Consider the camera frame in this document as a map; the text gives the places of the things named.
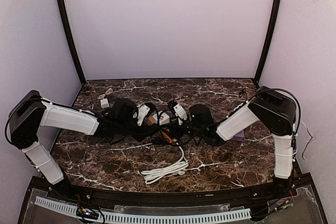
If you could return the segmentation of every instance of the white cable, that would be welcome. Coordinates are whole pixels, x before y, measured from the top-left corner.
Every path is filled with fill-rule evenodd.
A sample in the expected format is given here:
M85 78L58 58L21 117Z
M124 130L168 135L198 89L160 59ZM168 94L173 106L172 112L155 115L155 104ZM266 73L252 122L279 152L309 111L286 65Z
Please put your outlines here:
M104 94L101 94L100 96L98 96L98 99L99 99L99 100L102 100L102 99L105 98L105 96L110 95L110 94L112 94L112 93L113 93L113 89L112 89L112 88L109 88Z
M165 168L144 170L141 172L142 175L145 175L144 179L147 185L150 185L167 175L183 175L185 173L185 169L189 166L189 162L184 157L184 151L182 147L179 146L179 149L182 152L182 156L176 163Z

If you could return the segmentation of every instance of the marble tabletop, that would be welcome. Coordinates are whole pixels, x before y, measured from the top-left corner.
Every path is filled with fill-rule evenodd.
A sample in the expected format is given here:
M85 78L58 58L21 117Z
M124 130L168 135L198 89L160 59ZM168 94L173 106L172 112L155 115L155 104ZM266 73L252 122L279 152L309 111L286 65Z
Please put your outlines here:
M251 96L256 88L250 79L135 79L88 81L75 108L101 111L98 96L109 88L110 104L116 98L128 98L136 104L153 102L159 110L176 100L184 108L202 103L215 121L228 115L244 101L238 93L245 88ZM63 130L52 156L74 185L133 192L194 192L231 189L271 182L274 173L274 141L266 127L257 122L245 129L243 141L227 141L220 147L204 142L185 145L189 167L184 175L174 175L146 185L143 170L175 163L178 148L157 146L146 139L138 143L127 137L110 145L106 139Z

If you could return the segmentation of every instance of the white wall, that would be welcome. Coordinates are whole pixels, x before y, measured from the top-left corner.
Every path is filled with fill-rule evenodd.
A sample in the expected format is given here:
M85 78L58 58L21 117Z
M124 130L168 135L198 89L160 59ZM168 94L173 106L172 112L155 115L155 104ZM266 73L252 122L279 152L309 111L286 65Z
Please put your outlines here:
M4 139L8 114L31 89L71 104L80 83L56 0L0 0L0 6L0 223L14 224L35 171ZM39 132L48 148L55 134Z
M272 0L66 0L88 79L253 77Z
M303 121L299 163L311 172L329 223L336 223L336 0L281 0L279 16L261 84L297 95Z

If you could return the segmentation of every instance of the black cable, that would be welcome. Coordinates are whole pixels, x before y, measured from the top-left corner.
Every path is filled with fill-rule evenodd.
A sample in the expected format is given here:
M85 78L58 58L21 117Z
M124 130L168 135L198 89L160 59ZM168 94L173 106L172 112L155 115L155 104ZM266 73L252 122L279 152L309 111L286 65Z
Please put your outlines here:
M291 173L289 187L285 190L285 192L284 192L279 198L277 198L273 204L271 204L271 205L269 205L269 206L263 208L262 210L256 212L255 214L253 214L253 215L251 215L251 216L254 217L254 218L262 218L262 217L266 217L266 216L268 216L268 215L270 215L270 214L273 214L273 212L269 212L269 213L267 213L267 214L265 214L265 215L262 215L262 216L256 216L257 214L259 214L259 213L265 211L266 209L271 208L271 207L274 206L280 199L284 198L284 196L286 195L286 193L288 193L289 190L292 188L292 183L293 183L293 181L294 181L294 171L292 171L292 173Z
M100 207L91 205L90 203L87 203L87 202L84 202L84 201L80 201L80 200L77 200L77 199L69 199L69 198L67 198L67 197L64 197L64 196L61 195L58 191L56 191L55 189L53 189L51 186L49 187L49 189L51 189L52 191L54 191L59 197L65 199L66 201L69 201L69 202L75 202L75 203L82 203L83 205L88 205L88 206L90 206L90 207L92 207L92 208L98 208L98 211L100 212L101 216L103 217L103 222L102 222L102 224L105 224L105 216L104 216L104 214L102 213Z
M303 150L303 152L302 152L302 159L303 160L306 160L305 158L304 158L304 154L305 154L305 152L306 152L306 149L307 149L307 147L308 147L308 145L310 144L310 142L313 140L313 136L312 136L312 134L310 134L310 132L309 132L309 129L308 129L308 127L305 125L305 127L306 127L306 130L307 130L307 132L308 132L308 134L309 134L309 136L310 136L310 140L307 142L307 144L306 144L306 146L305 146L305 149Z
M112 141L109 142L109 144L110 144L110 145L118 144L118 143L120 143L121 141L125 140L126 137L127 137L127 136L123 136L122 138L120 138L120 139L118 139L118 140L115 140L114 142L113 142L113 139L112 139Z

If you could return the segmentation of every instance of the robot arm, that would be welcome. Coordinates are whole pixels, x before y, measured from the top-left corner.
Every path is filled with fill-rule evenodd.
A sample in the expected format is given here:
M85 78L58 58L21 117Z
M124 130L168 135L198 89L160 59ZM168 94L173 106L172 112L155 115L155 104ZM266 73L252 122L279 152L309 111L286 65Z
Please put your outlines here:
M256 97L217 127L216 133L227 141L254 122L261 121L271 131L275 142L274 174L287 179L292 172L295 118L296 104L292 99L261 87Z
M127 103L132 102L127 99L118 100L112 107L110 117L119 120L119 115L129 114L132 122L136 124L135 127L145 129L144 136L140 137L142 139L148 132L148 128L141 127L142 121L150 112L150 108L143 105L137 109L133 103L125 106ZM38 91L29 92L10 113L11 144L20 149L52 185L62 181L65 176L60 166L38 139L37 131L40 126L57 127L102 137L126 134L126 132L116 131L111 125L99 122L97 116L90 111L77 111L66 106L54 105L51 101L41 98Z

